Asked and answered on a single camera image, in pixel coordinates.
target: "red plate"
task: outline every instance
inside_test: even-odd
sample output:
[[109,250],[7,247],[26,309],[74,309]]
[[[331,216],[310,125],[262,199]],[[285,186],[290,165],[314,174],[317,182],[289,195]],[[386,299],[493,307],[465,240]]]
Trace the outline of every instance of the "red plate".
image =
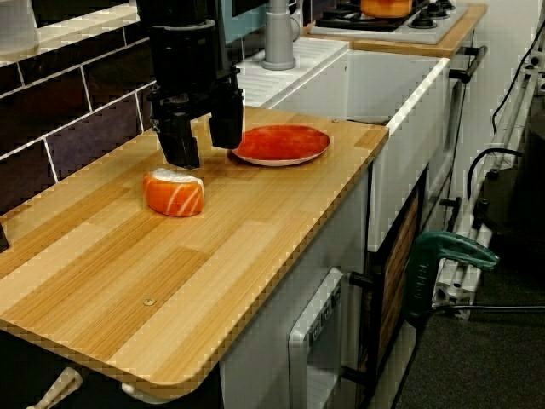
[[314,128],[269,125],[244,132],[242,142],[232,152],[252,164],[285,166],[316,158],[329,145],[330,138]]

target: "faucet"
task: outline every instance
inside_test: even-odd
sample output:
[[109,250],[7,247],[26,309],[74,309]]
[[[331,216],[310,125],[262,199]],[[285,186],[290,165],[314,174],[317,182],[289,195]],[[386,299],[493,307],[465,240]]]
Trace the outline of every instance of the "faucet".
[[297,0],[297,8],[291,15],[286,0],[270,0],[266,13],[263,68],[283,71],[295,67],[293,42],[299,38],[303,28],[302,1]]

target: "gas stove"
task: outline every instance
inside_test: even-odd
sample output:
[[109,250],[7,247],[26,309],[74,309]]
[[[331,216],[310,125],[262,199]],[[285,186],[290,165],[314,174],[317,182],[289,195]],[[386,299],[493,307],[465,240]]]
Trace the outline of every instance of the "gas stove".
[[410,14],[400,19],[373,18],[361,13],[359,4],[338,4],[336,9],[324,11],[310,33],[400,43],[437,44],[467,10],[464,5],[444,9],[440,4],[446,5],[448,2],[415,0]]

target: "white sink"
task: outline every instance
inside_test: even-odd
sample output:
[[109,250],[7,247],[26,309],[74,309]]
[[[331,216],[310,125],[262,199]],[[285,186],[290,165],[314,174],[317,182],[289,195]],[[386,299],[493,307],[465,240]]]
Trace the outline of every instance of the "white sink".
[[342,120],[383,123],[386,146],[373,165],[367,248],[378,251],[409,193],[444,138],[450,60],[353,51],[341,41],[295,42],[297,68],[239,65],[246,105]]

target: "toy salmon sushi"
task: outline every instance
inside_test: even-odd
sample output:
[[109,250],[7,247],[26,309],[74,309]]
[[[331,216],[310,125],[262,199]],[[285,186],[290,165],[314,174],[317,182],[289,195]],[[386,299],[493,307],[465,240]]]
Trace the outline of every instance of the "toy salmon sushi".
[[144,176],[147,204],[167,216],[194,216],[204,207],[203,181],[163,168]]

